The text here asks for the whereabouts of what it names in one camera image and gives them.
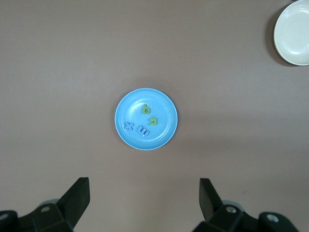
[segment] blue plate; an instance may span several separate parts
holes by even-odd
[[[119,103],[115,125],[122,140],[139,150],[165,145],[177,128],[177,111],[171,99],[159,90],[140,88]]]

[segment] plate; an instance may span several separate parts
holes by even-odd
[[[119,136],[139,150],[154,150],[174,135],[178,123],[172,100],[153,88],[128,93],[118,104],[115,125]]]
[[[274,29],[274,43],[287,62],[309,64],[309,0],[299,0],[285,8]]]

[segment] white plate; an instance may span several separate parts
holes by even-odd
[[[287,62],[309,64],[309,0],[299,0],[285,8],[275,26],[274,43]]]

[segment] gray table surface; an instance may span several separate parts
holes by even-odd
[[[200,177],[253,217],[309,231],[309,66],[273,29],[289,0],[0,0],[0,210],[19,215],[90,179],[76,232],[190,232]],[[154,151],[114,113],[152,87],[179,124]]]

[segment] metal screw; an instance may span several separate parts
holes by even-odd
[[[231,206],[228,206],[226,208],[227,212],[231,213],[231,214],[234,214],[237,212],[237,210],[234,208],[234,207],[231,207]]]
[[[49,206],[46,206],[44,208],[41,209],[41,213],[44,213],[44,212],[47,212],[50,210],[50,207]]]
[[[4,219],[6,219],[8,216],[9,216],[8,214],[2,214],[2,215],[0,216],[0,220],[4,220]]]
[[[270,220],[272,222],[278,222],[279,221],[279,219],[273,214],[267,214],[266,217],[267,217],[268,220]]]

